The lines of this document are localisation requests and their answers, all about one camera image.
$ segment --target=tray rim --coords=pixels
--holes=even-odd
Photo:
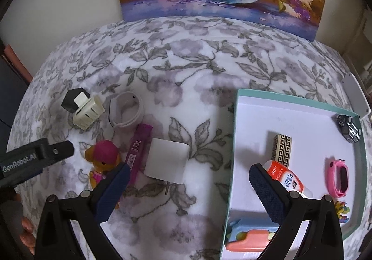
[[[344,108],[340,108],[328,103],[321,103],[316,100],[311,100],[311,99],[306,99],[303,97],[298,97],[298,96],[293,96],[293,95],[285,95],[281,93],[276,93],[276,92],[270,92],[270,91],[261,91],[261,90],[254,90],[254,89],[239,89],[237,91],[237,96],[234,102],[234,139],[233,139],[233,147],[232,147],[232,158],[231,158],[231,175],[230,175],[230,188],[229,188],[229,199],[228,199],[228,204],[227,204],[227,210],[226,210],[226,219],[225,219],[225,226],[224,226],[224,233],[223,233],[223,240],[221,243],[221,249],[220,249],[220,254],[219,254],[219,259],[222,257],[222,251],[224,247],[224,242],[225,242],[225,237],[226,237],[226,231],[227,231],[227,222],[228,222],[228,216],[229,216],[229,209],[230,209],[230,201],[231,201],[231,191],[232,191],[232,182],[233,182],[233,174],[234,174],[234,154],[235,154],[235,129],[236,129],[236,109],[237,109],[237,102],[238,98],[240,96],[246,96],[246,97],[256,97],[256,98],[261,98],[261,99],[270,99],[270,100],[276,100],[279,102],[286,102],[286,103],[293,103],[293,104],[298,104],[298,105],[304,105],[304,106],[309,106],[313,108],[318,108],[318,109],[323,109],[326,111],[331,111],[334,113],[338,114],[345,114],[345,115],[350,115],[351,117],[354,118],[354,122],[356,123],[356,126],[362,128],[360,119],[358,114],[355,112],[346,110]],[[360,159],[361,159],[361,164],[362,164],[362,169],[361,169],[361,181],[358,182],[359,185],[356,184],[356,190],[361,190],[359,188],[360,184],[364,185],[364,190],[361,190],[361,202],[360,202],[360,207],[358,210],[358,218],[357,218],[357,223],[355,226],[351,227],[349,231],[342,235],[342,239],[345,240],[347,239],[350,235],[352,235],[358,227],[360,227],[362,223],[362,218],[363,218],[363,213],[364,213],[364,206],[366,202],[366,194],[367,194],[367,157],[366,157],[366,148],[365,148],[365,142],[364,142],[364,134],[362,131],[362,139],[359,141],[358,145],[360,148]]]

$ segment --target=tablecloth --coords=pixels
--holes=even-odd
[[[109,100],[138,93],[152,137],[191,147],[185,183],[164,184],[139,174],[102,228],[123,259],[218,257],[228,200],[233,102],[239,88],[297,95],[350,109],[340,85],[348,68],[333,49],[264,25],[218,17],[163,17],[118,22],[59,45],[31,82],[16,115],[8,150],[47,137],[70,140],[75,155],[17,187],[24,213],[37,225],[46,197],[77,196],[92,165],[84,151],[104,138]],[[61,107],[68,89],[99,95],[106,112],[84,132]],[[353,259],[369,226],[371,127],[363,122],[368,156],[365,213],[344,241]],[[119,143],[126,152],[128,139]],[[78,224],[77,238],[93,259]]]

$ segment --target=pink hat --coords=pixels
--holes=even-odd
[[[118,148],[113,144],[113,142],[104,140],[96,143],[93,157],[97,161],[113,165],[114,163],[116,163],[118,154]]]

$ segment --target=toy dog ear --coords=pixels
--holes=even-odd
[[[121,163],[120,153],[118,153],[118,156],[116,157],[116,163],[115,163],[115,165],[118,165],[119,163]]]
[[[93,160],[94,160],[93,154],[94,154],[94,148],[95,147],[96,147],[96,145],[93,145],[93,146],[89,147],[89,149],[85,150],[85,159],[87,161],[89,161],[90,163],[92,163]]]

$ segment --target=finger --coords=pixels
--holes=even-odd
[[[14,196],[14,199],[13,199],[13,200],[14,200],[14,201],[21,202],[21,195],[16,194],[16,195]]]
[[[33,224],[27,217],[22,218],[22,226],[26,232],[32,233],[34,230]]]
[[[19,235],[19,238],[25,246],[35,247],[36,239],[32,234],[23,232],[21,235]]]

